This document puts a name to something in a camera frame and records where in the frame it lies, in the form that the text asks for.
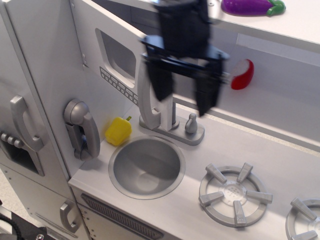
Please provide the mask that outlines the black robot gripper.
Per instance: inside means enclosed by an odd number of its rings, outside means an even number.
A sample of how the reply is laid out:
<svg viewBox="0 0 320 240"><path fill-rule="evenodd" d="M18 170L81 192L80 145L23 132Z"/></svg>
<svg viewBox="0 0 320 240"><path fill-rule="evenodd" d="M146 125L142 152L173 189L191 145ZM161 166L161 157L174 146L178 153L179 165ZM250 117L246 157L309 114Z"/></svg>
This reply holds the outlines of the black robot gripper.
<svg viewBox="0 0 320 240"><path fill-rule="evenodd" d="M174 92L173 74L195 79L198 113L215 107L220 95L223 61L227 54L209 39L210 18L205 0L154 0L159 35L142 39L146 67L155 97L163 101Z"/></svg>

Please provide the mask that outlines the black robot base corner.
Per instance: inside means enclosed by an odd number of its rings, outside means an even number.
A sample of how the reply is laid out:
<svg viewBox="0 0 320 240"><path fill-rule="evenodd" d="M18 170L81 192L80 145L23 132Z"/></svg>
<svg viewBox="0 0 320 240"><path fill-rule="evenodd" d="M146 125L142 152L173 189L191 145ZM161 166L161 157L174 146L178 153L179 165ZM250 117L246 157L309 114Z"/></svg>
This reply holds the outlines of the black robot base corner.
<svg viewBox="0 0 320 240"><path fill-rule="evenodd" d="M52 240L45 227L37 227L3 207L0 202L1 240Z"/></svg>

